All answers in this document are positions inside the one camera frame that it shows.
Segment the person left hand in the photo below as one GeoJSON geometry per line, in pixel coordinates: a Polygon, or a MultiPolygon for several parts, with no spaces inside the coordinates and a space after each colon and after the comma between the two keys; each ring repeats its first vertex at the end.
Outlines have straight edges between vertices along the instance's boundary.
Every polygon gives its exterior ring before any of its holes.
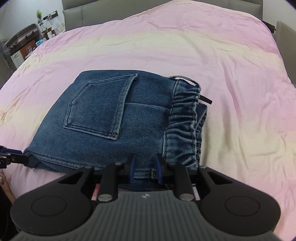
{"type": "Polygon", "coordinates": [[[15,196],[13,195],[10,185],[8,181],[6,180],[4,174],[1,174],[1,188],[4,191],[5,195],[8,197],[9,201],[13,204],[16,200],[15,196]]]}

